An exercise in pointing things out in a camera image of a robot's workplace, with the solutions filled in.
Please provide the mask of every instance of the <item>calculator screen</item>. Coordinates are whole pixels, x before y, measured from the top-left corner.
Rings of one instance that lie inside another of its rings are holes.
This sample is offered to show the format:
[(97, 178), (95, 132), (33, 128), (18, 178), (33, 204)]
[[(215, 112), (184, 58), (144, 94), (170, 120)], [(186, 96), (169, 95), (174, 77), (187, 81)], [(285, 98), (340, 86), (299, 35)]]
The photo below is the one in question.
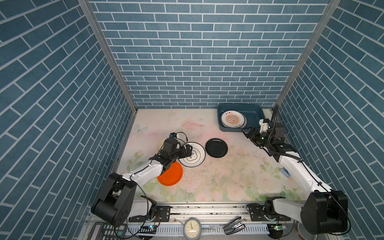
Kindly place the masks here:
[(91, 240), (96, 240), (97, 234), (99, 233), (101, 225), (96, 225), (95, 230), (93, 231)]

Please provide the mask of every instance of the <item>black plate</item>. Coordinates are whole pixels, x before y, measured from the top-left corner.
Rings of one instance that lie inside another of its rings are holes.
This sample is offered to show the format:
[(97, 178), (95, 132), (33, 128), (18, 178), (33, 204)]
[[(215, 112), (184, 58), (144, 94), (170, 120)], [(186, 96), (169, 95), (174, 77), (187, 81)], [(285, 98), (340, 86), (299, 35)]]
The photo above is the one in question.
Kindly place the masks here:
[(227, 154), (228, 146), (220, 138), (212, 138), (205, 144), (205, 151), (211, 157), (220, 158)]

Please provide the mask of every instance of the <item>brick wall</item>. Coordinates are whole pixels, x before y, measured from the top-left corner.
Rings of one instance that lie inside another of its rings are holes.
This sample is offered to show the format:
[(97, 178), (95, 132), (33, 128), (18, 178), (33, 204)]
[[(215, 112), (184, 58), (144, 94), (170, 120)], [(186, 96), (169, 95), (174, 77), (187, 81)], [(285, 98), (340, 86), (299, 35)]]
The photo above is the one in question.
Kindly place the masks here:
[(328, 0), (108, 2), (91, 1), (138, 107), (214, 108), (271, 107)]
[(301, 156), (348, 195), (350, 239), (384, 239), (383, 12), (342, 0), (281, 107)]
[(77, 237), (131, 113), (76, 0), (0, 1), (0, 239)]

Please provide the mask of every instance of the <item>small blue object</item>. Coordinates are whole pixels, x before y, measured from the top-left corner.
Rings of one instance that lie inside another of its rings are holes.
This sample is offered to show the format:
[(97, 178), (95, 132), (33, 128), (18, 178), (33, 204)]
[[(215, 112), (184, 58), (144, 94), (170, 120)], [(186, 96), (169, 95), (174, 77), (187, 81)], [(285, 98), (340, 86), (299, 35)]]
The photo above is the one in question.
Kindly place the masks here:
[(259, 121), (264, 119), (262, 108), (257, 104), (244, 104), (244, 103), (222, 103), (217, 106), (217, 120), (218, 127), (222, 132), (241, 132), (243, 128), (224, 127), (221, 122), (221, 115), (229, 110), (238, 111), (247, 119), (245, 127), (260, 128)]
[(286, 176), (286, 177), (290, 177), (291, 174), (283, 167), (283, 168), (280, 168), (280, 172)]

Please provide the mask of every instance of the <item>clock face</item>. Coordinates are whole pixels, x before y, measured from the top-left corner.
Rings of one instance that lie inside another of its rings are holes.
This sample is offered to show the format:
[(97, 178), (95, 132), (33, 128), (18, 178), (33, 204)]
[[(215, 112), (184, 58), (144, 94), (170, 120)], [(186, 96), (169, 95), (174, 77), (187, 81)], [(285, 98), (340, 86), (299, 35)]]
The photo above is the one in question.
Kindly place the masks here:
[(201, 235), (200, 223), (192, 218), (184, 224), (184, 236), (189, 239), (198, 239)]

